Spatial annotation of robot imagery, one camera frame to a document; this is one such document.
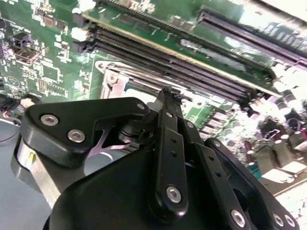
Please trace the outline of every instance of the motherboard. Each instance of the motherboard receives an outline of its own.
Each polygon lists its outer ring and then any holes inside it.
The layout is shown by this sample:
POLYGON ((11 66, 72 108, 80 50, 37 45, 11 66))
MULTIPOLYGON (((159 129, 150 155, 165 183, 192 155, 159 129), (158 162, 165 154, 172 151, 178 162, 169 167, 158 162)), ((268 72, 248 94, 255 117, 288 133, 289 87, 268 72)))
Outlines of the motherboard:
POLYGON ((305 169, 306 31, 261 0, 0 0, 0 78, 6 97, 42 103, 150 105, 172 87, 203 139, 284 183, 305 169))

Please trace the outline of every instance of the black gripper arm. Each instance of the black gripper arm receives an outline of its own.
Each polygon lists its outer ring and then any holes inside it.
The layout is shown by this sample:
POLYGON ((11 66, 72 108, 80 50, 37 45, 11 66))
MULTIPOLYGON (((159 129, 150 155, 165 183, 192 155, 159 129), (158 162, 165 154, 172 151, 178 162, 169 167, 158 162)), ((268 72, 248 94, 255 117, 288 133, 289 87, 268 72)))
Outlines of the black gripper arm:
POLYGON ((166 88, 154 110, 136 98, 28 108, 12 169, 52 207, 46 229, 298 230, 219 140, 202 141, 181 98, 166 88), (132 144, 139 149, 84 175, 88 157, 132 144))

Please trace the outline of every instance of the gray surface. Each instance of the gray surface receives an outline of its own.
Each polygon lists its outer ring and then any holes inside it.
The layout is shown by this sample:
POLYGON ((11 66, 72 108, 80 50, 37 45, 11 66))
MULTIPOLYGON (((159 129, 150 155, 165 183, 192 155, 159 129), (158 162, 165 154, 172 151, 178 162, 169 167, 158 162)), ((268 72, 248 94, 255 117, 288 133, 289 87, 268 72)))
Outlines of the gray surface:
MULTIPOLYGON (((0 140, 9 138, 18 129, 0 121, 0 140)), ((0 230, 42 230, 51 210, 44 197, 18 181, 10 168, 15 142, 0 144, 0 230)), ((114 160, 121 155, 112 152, 114 160)), ((85 173, 88 175, 111 163, 109 157, 96 155, 88 159, 85 173)))

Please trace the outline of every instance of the silver screw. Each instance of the silver screw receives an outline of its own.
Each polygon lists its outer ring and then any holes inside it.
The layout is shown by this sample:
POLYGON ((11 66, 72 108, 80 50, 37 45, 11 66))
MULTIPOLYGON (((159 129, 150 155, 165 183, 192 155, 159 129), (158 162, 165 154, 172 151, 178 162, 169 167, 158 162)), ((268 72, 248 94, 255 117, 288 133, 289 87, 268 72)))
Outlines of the silver screw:
POLYGON ((231 210, 230 214, 232 219, 239 227, 241 228, 245 227, 245 220, 241 213, 239 213, 237 210, 231 210))
POLYGON ((174 203, 179 203, 181 201, 181 193, 173 186, 166 188, 166 194, 167 197, 174 203))
POLYGON ((55 126, 59 123, 58 118, 54 115, 51 115, 51 114, 42 115, 40 120, 46 126, 55 126))
POLYGON ((166 115, 168 115, 169 117, 173 117, 173 115, 170 114, 169 112, 166 112, 166 115))
POLYGON ((76 142, 76 143, 82 143, 85 140, 84 133, 77 129, 73 129, 69 131, 67 136, 69 140, 76 142))
POLYGON ((193 127, 194 127, 193 123, 190 122, 190 121, 187 122, 187 125, 188 125, 190 128, 193 128, 193 127))
POLYGON ((144 105, 142 105, 142 104, 138 104, 138 107, 139 107, 140 109, 145 109, 144 105))
POLYGON ((214 140, 213 144, 218 148, 221 146, 221 144, 217 140, 214 140))
POLYGON ((284 217, 286 218, 286 220, 287 220, 287 222, 290 226, 295 227, 295 222, 292 220, 291 217, 289 217, 288 215, 285 215, 284 217))
POLYGON ((283 220, 282 220, 277 214, 275 214, 275 213, 272 213, 272 216, 273 216, 275 222, 276 222, 279 226, 283 227, 283 220))

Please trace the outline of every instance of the dimm slot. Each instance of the dimm slot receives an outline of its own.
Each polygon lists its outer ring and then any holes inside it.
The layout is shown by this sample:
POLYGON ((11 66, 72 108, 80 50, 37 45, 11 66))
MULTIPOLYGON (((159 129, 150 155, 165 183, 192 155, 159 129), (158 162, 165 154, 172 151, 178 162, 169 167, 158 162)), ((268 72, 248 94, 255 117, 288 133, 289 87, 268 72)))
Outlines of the dimm slot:
MULTIPOLYGON (((114 1, 114 0, 95 0, 97 2, 97 6, 103 6, 103 5, 107 5, 110 7, 114 7, 118 10, 120 10, 122 13, 125 13, 127 15, 130 15, 131 17, 134 17, 138 20, 147 22, 149 24, 152 24, 156 27, 159 27, 165 31, 168 31, 170 33, 173 33, 175 35, 178 35, 181 38, 187 39, 189 41, 192 41, 194 43, 197 43, 203 47, 206 47, 207 49, 212 50, 213 52, 219 53, 225 57, 228 57, 232 60, 235 60, 237 62, 240 62, 242 64, 246 64, 248 66, 254 67, 254 68, 258 68, 258 69, 265 69, 266 67, 254 60, 250 60, 247 59, 245 57, 238 57, 236 53, 234 53, 232 50, 227 49, 225 47, 222 47, 214 42, 211 42, 205 38, 202 38, 198 35, 189 33, 183 29, 177 28, 167 22, 164 22, 162 20, 159 20, 157 18, 154 18, 150 15, 147 15, 145 13, 142 12, 138 12, 138 11, 134 11, 131 10, 129 8, 127 8, 126 6, 123 6, 121 4, 119 4, 118 2, 114 1)), ((88 19, 88 16, 86 14, 83 15, 83 17, 88 19)))
POLYGON ((115 36, 115 34, 103 28, 99 28, 93 34, 91 42, 76 43, 76 45, 81 52, 92 52, 95 49, 100 49, 140 67, 183 81, 188 88, 192 87, 200 93, 207 91, 231 102, 239 103, 249 98, 250 95, 257 94, 254 89, 239 84, 234 86, 234 82, 228 81, 219 74, 206 72, 207 70, 199 69, 199 67, 178 60, 174 56, 168 56, 158 50, 147 49, 141 43, 127 40, 127 38, 118 35, 115 36))
POLYGON ((307 70, 307 55, 278 41, 235 23, 209 9, 203 9, 198 22, 291 66, 307 70))

